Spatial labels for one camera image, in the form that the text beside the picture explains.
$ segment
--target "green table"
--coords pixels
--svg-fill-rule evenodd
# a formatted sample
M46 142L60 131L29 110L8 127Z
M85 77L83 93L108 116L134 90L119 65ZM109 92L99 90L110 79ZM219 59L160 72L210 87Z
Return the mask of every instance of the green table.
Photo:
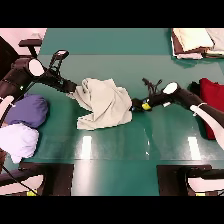
M224 83L222 60L176 60L169 35L168 29L48 29L39 59L47 66L54 52L66 49L63 77L78 84L113 78L130 97L147 95L143 77L154 83L162 78L160 88L170 81L186 88L203 77ZM39 128L35 155L24 161L74 163L72 195L158 195L157 164L224 164L216 141L202 137L203 123L178 105L133 114L132 122L118 127L81 131L77 118L87 112L76 101L41 84L31 92L50 102L50 113ZM92 137L88 154L84 136ZM197 140L200 161L189 137Z

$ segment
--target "purple cloth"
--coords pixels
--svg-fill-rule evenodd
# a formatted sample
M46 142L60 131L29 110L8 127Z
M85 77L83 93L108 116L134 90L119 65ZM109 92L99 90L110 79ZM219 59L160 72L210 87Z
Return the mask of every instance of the purple cloth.
M5 122L9 125L23 123L28 127L37 128L46 119L48 105L40 95L26 93L15 105L16 107L12 107L5 118Z

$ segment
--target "red cloth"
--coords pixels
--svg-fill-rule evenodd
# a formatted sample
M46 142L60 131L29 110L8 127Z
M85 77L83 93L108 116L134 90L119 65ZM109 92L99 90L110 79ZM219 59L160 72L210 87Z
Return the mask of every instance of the red cloth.
M224 112L224 85L203 78L200 80L200 97L208 105ZM208 139L215 139L212 129L206 122L205 129Z

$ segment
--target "yellow label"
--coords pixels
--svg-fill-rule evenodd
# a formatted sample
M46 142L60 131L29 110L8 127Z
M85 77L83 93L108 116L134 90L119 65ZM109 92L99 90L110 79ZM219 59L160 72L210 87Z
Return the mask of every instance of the yellow label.
M28 192L26 193L26 195L27 195L27 196L37 196L37 195L34 194L32 191L28 191Z
M143 108L144 110L149 110L149 109L151 109L151 107L149 106L148 103L143 103L143 104L142 104L142 108Z
M205 196L205 193L196 193L196 196Z

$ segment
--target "lavender cloth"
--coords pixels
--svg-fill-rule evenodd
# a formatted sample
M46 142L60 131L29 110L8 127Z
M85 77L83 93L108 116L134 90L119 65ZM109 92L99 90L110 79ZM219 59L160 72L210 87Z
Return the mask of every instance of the lavender cloth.
M23 123L37 128L46 119L48 111L47 101L40 95L26 93L22 100L15 103L6 115L5 122L9 125Z

